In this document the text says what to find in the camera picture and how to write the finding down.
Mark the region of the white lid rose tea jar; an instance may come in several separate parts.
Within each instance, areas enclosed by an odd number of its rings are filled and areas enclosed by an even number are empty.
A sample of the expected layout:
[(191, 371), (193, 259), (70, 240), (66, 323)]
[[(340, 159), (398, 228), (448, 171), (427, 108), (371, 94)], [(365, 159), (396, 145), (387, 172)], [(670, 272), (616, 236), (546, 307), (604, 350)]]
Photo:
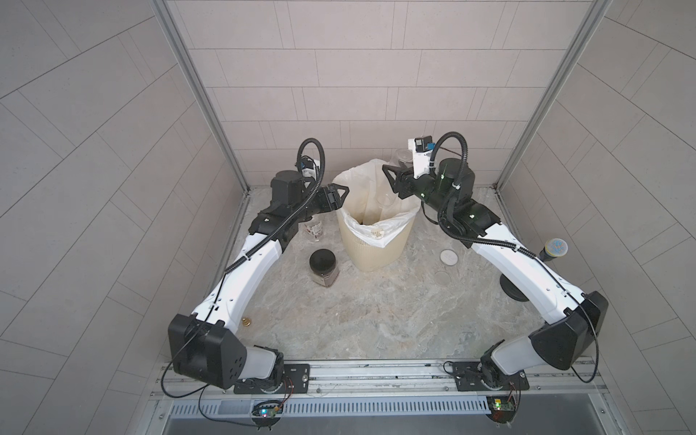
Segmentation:
[(313, 241), (319, 242), (324, 235), (324, 222), (320, 217), (312, 217), (303, 223), (304, 233)]

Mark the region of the black lid glass jar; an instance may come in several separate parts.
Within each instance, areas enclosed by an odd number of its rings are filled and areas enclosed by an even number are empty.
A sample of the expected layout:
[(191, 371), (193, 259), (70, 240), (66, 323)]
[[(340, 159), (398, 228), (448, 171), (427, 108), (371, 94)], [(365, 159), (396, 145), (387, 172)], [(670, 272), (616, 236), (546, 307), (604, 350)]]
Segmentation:
[(321, 248), (315, 251), (309, 259), (311, 277), (320, 286), (333, 286), (339, 276), (339, 267), (333, 251)]

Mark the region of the white jar lid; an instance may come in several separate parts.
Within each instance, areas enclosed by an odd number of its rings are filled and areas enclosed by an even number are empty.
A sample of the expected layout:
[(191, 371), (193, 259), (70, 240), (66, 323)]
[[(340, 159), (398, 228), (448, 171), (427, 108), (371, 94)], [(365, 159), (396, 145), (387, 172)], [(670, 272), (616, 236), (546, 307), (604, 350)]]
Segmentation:
[(442, 261), (445, 266), (456, 266), (459, 262), (459, 256), (451, 249), (444, 249), (440, 252), (440, 261)]

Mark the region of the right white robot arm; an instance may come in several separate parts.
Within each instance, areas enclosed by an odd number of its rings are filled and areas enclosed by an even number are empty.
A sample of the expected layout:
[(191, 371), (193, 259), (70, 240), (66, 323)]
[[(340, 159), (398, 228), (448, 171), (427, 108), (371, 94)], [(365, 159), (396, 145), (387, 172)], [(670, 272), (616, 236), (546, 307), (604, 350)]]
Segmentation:
[(415, 197), (435, 210), (442, 231), (496, 266), (544, 319), (538, 330), (495, 344), (481, 357), (481, 371), (489, 384), (501, 375), (541, 364), (570, 370), (589, 347), (598, 348), (607, 299), (560, 277), (521, 244), (495, 213), (473, 199), (474, 174), (466, 164), (446, 159), (439, 172), (420, 177), (405, 167), (385, 165), (382, 171), (399, 198)]

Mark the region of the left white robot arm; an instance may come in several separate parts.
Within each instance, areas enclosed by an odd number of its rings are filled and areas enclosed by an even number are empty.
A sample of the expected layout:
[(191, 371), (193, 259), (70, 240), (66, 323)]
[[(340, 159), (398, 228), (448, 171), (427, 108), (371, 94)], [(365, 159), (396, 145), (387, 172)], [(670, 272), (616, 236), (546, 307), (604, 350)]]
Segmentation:
[(170, 369), (175, 373), (222, 390), (246, 381), (266, 391), (282, 385), (282, 353), (242, 344), (237, 330), (252, 295), (300, 224), (340, 210), (350, 190), (335, 183), (320, 186), (318, 176), (297, 170), (279, 172), (271, 188), (269, 206), (252, 221), (239, 256), (221, 281), (190, 315), (176, 315), (170, 322)]

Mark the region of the white trash bag liner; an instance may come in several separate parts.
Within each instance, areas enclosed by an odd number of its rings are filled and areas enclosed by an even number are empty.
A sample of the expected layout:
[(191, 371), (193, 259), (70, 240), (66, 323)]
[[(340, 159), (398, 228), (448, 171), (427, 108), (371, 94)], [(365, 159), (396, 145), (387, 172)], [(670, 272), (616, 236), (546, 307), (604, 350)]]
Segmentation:
[(339, 210), (350, 233), (375, 248), (386, 248), (420, 211), (415, 197), (400, 199), (382, 171), (386, 161), (370, 161), (338, 174), (333, 183), (349, 189)]

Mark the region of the beige ribbed trash bin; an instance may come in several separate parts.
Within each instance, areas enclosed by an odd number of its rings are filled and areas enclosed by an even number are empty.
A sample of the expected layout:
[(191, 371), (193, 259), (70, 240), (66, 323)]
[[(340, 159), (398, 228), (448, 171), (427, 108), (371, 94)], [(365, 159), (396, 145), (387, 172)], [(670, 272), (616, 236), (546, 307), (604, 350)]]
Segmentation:
[(389, 266), (400, 258), (405, 250), (411, 228), (407, 226), (385, 248), (366, 244), (350, 231), (343, 236), (344, 248), (353, 264), (362, 272), (373, 272)]

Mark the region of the round knob on stalk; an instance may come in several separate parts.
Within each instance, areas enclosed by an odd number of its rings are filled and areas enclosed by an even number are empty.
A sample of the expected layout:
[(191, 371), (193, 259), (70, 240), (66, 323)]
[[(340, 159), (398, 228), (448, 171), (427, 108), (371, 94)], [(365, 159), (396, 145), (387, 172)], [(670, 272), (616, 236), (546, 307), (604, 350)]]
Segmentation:
[(554, 237), (549, 239), (539, 253), (542, 262), (553, 261), (554, 259), (565, 257), (569, 250), (569, 245), (564, 239)]

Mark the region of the left circuit board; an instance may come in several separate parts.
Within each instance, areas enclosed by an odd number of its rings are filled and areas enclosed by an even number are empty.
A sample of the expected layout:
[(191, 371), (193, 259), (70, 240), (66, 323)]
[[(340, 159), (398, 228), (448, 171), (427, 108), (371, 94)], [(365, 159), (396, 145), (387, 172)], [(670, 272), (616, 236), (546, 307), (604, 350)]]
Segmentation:
[(265, 401), (254, 405), (251, 415), (256, 419), (275, 419), (283, 411), (284, 402)]

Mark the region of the circuit board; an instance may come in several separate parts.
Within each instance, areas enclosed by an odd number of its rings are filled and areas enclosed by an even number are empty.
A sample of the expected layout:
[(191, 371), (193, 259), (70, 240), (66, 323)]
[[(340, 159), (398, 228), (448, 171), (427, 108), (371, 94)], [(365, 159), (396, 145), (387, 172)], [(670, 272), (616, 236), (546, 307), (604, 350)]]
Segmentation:
[(265, 401), (254, 405), (251, 415), (256, 419), (275, 419), (283, 411), (284, 402)]
[(509, 397), (488, 397), (487, 404), (490, 411), (487, 417), (499, 424), (512, 422), (518, 411), (515, 400)]

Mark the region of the right circuit board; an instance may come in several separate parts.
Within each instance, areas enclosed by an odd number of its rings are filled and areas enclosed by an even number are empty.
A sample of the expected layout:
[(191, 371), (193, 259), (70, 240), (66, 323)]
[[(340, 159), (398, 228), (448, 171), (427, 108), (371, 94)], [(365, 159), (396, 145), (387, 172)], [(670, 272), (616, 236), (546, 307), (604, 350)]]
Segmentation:
[(509, 397), (488, 397), (487, 404), (490, 411), (487, 417), (499, 424), (512, 422), (518, 411), (515, 400)]

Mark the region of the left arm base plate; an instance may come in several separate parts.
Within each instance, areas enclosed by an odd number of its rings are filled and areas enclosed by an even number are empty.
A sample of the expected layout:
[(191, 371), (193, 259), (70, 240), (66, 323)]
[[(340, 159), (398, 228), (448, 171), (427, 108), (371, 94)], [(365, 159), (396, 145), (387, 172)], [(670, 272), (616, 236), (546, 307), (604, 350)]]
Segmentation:
[(248, 379), (234, 385), (235, 394), (304, 394), (308, 392), (311, 366), (309, 364), (285, 364), (281, 374), (273, 373), (271, 379)]

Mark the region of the aluminium mounting rail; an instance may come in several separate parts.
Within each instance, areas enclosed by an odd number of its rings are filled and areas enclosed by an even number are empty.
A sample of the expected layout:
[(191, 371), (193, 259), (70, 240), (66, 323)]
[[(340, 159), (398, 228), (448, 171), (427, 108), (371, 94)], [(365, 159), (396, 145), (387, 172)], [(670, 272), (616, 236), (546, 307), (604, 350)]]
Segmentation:
[[(338, 397), (406, 397), (454, 395), (508, 395), (510, 387), (486, 388), (478, 378), (479, 361), (472, 358), (378, 359), (378, 360), (299, 360), (309, 373), (295, 381), (292, 400)], [(590, 384), (579, 376), (589, 377), (595, 363), (582, 357), (571, 371), (559, 371), (548, 365), (525, 369), (518, 375), (513, 390), (526, 397), (541, 393), (606, 393), (602, 375)]]

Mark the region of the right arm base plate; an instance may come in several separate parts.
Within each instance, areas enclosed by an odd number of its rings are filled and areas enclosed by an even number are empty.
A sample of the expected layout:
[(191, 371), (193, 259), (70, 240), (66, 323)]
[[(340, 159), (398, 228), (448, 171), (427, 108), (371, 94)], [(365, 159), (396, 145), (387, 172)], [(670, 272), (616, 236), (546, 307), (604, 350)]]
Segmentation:
[(530, 388), (527, 375), (521, 371), (514, 375), (502, 374), (496, 381), (486, 381), (478, 361), (446, 361), (442, 364), (443, 371), (451, 376), (457, 391), (467, 392), (511, 392), (528, 391)]

